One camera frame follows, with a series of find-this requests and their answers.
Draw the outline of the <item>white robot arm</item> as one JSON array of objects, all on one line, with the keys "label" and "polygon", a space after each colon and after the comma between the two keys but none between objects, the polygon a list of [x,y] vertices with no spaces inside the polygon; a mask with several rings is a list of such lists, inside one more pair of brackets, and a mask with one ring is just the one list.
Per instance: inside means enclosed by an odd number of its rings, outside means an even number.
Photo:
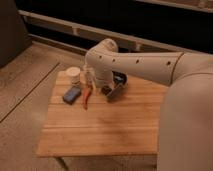
[{"label": "white robot arm", "polygon": [[213,171],[213,54],[122,53],[107,38],[90,48],[85,60],[98,81],[115,71],[165,89],[157,171]]}]

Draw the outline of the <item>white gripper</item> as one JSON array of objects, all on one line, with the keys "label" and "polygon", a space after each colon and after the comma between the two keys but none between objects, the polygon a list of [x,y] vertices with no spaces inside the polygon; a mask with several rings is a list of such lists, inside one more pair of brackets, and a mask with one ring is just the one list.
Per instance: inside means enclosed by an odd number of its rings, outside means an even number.
[{"label": "white gripper", "polygon": [[94,69],[88,65],[84,66],[84,75],[85,75],[85,81],[87,83],[85,87],[85,91],[87,94],[91,94],[92,92],[96,91],[96,85],[94,82]]}]

